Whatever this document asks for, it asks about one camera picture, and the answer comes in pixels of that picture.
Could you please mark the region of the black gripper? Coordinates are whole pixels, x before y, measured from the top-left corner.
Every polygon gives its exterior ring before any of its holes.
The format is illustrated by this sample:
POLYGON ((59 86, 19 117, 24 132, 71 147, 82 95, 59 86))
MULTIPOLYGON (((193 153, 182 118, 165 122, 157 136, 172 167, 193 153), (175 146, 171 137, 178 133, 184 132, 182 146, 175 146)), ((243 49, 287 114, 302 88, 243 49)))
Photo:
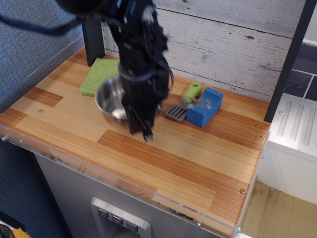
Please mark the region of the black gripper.
POLYGON ((158 105, 168 96, 169 81, 173 80, 170 68, 153 68, 140 75, 132 74, 120 66, 124 96, 122 105, 128 118, 131 134, 142 132, 145 142, 154 140, 154 126, 158 105))

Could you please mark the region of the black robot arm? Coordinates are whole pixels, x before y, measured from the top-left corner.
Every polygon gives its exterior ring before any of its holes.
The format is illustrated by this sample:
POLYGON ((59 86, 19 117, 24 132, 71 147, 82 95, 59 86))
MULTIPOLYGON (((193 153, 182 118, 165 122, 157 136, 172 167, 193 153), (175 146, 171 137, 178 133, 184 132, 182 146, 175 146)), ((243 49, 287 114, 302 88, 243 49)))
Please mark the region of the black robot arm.
POLYGON ((158 106, 169 93, 173 73, 163 55, 167 37, 151 0, 59 0, 79 19, 94 17, 107 23, 119 51, 118 72, 124 95, 122 105, 131 134, 153 139, 158 106))

